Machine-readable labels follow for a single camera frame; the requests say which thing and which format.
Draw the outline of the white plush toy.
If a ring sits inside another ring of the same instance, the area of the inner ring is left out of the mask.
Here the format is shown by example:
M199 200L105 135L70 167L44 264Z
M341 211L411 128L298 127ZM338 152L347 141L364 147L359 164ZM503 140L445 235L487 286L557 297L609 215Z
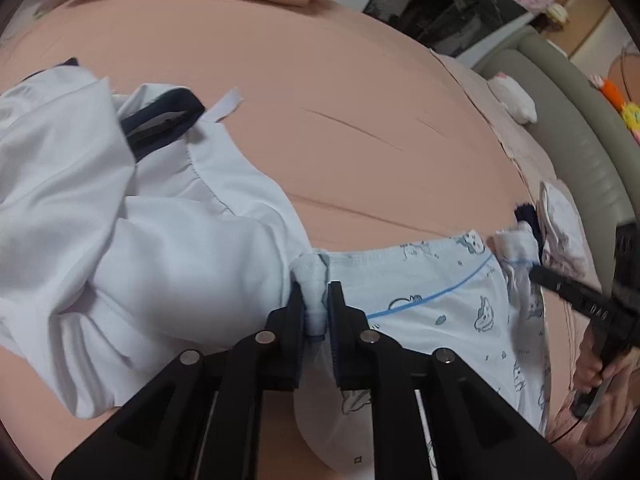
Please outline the white plush toy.
M487 81L488 88L519 125L536 124L537 110L534 100L511 76L500 72Z

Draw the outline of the white crumpled clothes pile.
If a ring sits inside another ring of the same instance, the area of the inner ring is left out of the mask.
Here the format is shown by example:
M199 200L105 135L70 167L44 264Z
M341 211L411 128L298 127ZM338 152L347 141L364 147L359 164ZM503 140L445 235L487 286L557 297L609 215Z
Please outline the white crumpled clothes pile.
M76 417L125 404L186 349L256 332L310 243L236 147L236 90L115 93L74 63L1 97L1 342Z

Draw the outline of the folded white clothes stack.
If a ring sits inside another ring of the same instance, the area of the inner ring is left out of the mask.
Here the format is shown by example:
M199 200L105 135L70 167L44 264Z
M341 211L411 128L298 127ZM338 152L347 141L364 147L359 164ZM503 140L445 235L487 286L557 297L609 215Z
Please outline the folded white clothes stack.
M542 264L574 280L585 278L589 256L582 220L565 191L542 180L537 214L542 233Z

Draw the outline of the light blue cartoon pajama pants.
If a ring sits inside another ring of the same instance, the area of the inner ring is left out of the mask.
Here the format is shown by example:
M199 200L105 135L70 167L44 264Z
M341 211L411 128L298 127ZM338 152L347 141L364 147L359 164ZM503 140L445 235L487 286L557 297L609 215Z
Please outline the light blue cartoon pajama pants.
M371 399L341 392L334 379L326 288L340 283L346 304L372 330L404 348L454 350L540 434L547 428L550 363L544 300L529 279L538 243L521 222L483 240L475 231L368 252L299 257L310 324L302 379L294 394L300 434L346 479L373 476Z

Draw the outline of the orange carrot plush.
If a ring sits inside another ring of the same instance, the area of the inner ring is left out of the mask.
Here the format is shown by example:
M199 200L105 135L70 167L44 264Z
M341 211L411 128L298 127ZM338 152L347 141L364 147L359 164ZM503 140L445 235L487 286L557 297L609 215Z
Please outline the orange carrot plush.
M616 84L609 79L601 78L597 83L597 87L605 99L612 104L612 107L620 113L626 104L626 99L622 95L622 92L620 92L620 89L616 87Z

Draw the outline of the yellow sponge plush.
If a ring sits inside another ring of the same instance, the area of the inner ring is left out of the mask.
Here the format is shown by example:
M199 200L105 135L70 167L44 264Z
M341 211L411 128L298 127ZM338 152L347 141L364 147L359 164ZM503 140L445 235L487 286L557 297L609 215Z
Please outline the yellow sponge plush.
M620 117L633 134L640 133L640 106L634 102L626 102L620 111Z

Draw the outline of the folded navy garment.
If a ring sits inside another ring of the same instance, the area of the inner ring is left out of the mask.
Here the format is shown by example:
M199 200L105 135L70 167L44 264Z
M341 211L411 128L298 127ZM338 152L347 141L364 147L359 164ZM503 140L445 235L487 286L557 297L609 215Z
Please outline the folded navy garment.
M525 222L532 229L533 237L535 237L538 245L538 256L541 257L544 249L544 238L542 237L536 207L531 203L518 205L514 209L514 216L518 222Z

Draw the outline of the dark open wardrobe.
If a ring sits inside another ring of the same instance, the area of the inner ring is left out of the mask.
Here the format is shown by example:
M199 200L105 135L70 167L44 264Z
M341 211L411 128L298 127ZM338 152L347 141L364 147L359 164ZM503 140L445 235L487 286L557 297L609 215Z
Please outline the dark open wardrobe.
M439 54L455 58L522 16L513 0L369 0L364 13Z

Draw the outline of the pink round bed sheet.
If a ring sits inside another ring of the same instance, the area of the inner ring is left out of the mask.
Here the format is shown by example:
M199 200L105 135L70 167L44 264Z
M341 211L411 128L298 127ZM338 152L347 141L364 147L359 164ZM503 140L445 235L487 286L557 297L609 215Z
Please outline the pink round bed sheet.
M235 144L288 194L314 247L394 246L512 226L530 189L429 50L336 3L76 0L1 49L1 84L77 58L115 91L238 89Z

